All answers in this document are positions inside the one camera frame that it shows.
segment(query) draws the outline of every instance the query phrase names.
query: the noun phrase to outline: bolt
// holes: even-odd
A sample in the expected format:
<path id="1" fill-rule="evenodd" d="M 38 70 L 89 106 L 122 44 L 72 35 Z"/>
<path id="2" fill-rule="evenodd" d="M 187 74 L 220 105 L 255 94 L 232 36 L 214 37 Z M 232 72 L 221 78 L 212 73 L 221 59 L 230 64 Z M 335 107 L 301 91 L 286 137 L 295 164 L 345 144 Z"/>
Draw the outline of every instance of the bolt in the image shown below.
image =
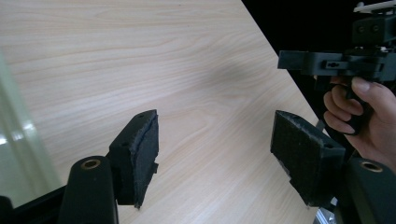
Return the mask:
<path id="1" fill-rule="evenodd" d="M 373 25 L 372 31 L 373 31 L 373 33 L 378 32 L 379 31 L 379 26 L 378 25 Z"/>
<path id="2" fill-rule="evenodd" d="M 358 33 L 363 33 L 364 32 L 364 26 L 359 26 L 358 27 Z"/>

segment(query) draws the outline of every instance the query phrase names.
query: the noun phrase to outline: screw hole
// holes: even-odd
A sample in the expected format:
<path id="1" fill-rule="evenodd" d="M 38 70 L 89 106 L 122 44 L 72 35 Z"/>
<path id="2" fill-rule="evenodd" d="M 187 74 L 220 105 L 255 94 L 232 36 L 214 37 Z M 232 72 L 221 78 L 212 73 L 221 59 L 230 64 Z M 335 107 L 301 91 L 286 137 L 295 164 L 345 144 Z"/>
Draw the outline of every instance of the screw hole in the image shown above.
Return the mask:
<path id="1" fill-rule="evenodd" d="M 81 168 L 84 170 L 91 170 L 91 169 L 98 167 L 99 165 L 100 165 L 99 160 L 88 160 L 88 161 L 84 161 L 81 164 Z"/>
<path id="2" fill-rule="evenodd" d="M 383 171 L 383 169 L 371 162 L 368 161 L 363 161 L 361 163 L 361 167 L 363 167 L 366 170 L 369 170 L 371 172 L 376 172 L 376 173 L 381 173 Z"/>

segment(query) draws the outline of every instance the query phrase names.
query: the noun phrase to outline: wooden table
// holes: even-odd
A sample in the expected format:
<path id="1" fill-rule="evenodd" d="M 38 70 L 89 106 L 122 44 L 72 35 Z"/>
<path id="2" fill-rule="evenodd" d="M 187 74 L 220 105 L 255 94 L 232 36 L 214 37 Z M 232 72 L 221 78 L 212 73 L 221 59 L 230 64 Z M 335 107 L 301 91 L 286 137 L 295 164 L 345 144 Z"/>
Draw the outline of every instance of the wooden table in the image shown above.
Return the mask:
<path id="1" fill-rule="evenodd" d="M 312 223 L 275 157 L 275 111 L 316 117 L 240 1 L 0 1 L 0 50 L 62 184 L 140 112 L 160 154 L 120 223 Z"/>

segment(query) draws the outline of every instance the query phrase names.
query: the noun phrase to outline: black mechanical part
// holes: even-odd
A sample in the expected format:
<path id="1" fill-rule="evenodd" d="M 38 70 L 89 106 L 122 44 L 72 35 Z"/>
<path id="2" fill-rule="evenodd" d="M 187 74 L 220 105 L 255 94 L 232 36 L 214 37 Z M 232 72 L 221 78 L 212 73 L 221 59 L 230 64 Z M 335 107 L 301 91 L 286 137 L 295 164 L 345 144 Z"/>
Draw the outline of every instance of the black mechanical part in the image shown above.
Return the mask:
<path id="1" fill-rule="evenodd" d="M 271 152 L 306 205 L 328 206 L 345 149 L 306 120 L 276 111 Z"/>
<path id="2" fill-rule="evenodd" d="M 387 166 L 354 158 L 346 165 L 344 177 L 361 223 L 396 223 L 396 178 Z"/>
<path id="3" fill-rule="evenodd" d="M 396 53 L 393 52 L 392 41 L 396 39 L 396 15 L 389 15 L 388 11 L 393 13 L 395 8 L 382 9 L 372 17 L 352 23 L 354 48 L 338 52 L 281 50 L 278 68 L 299 70 L 301 75 L 327 77 L 317 78 L 315 89 L 320 88 L 320 91 L 326 91 L 330 85 L 328 77 L 335 76 L 362 77 L 388 87 L 393 86 L 396 81 Z M 360 116 L 352 116 L 348 124 L 355 132 L 347 134 L 358 134 L 361 121 Z"/>
<path id="4" fill-rule="evenodd" d="M 352 158 L 301 117 L 276 111 L 271 152 L 305 204 L 334 208 L 337 224 L 396 223 L 396 176 L 385 165 Z"/>
<path id="5" fill-rule="evenodd" d="M 138 114 L 111 143 L 106 155 L 111 161 L 118 204 L 139 208 L 149 182 L 157 173 L 155 158 L 159 152 L 159 127 L 156 110 Z"/>
<path id="6" fill-rule="evenodd" d="M 119 223 L 106 157 L 85 158 L 72 166 L 57 223 Z"/>
<path id="7" fill-rule="evenodd" d="M 0 223 L 118 223 L 116 200 L 140 207 L 157 171 L 158 131 L 156 110 L 134 116 L 106 157 L 73 165 L 65 187 L 17 208 L 0 196 Z"/>

